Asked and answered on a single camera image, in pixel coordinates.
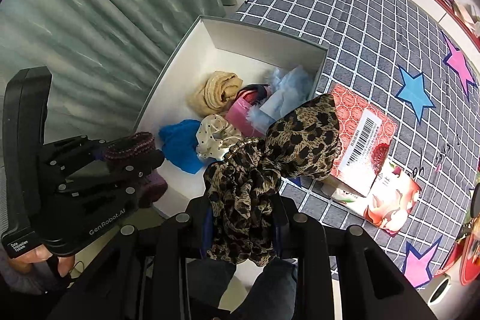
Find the operator left hand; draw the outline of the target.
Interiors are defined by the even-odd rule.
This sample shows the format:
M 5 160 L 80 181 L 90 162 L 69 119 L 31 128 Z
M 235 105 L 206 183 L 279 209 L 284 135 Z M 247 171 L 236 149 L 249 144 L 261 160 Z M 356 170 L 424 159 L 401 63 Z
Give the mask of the operator left hand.
M 17 271 L 27 274 L 32 270 L 32 264 L 46 262 L 53 254 L 44 246 L 38 246 L 20 257 L 10 259 L 10 265 Z M 75 257 L 59 257 L 58 258 L 58 274 L 65 277 L 74 267 Z

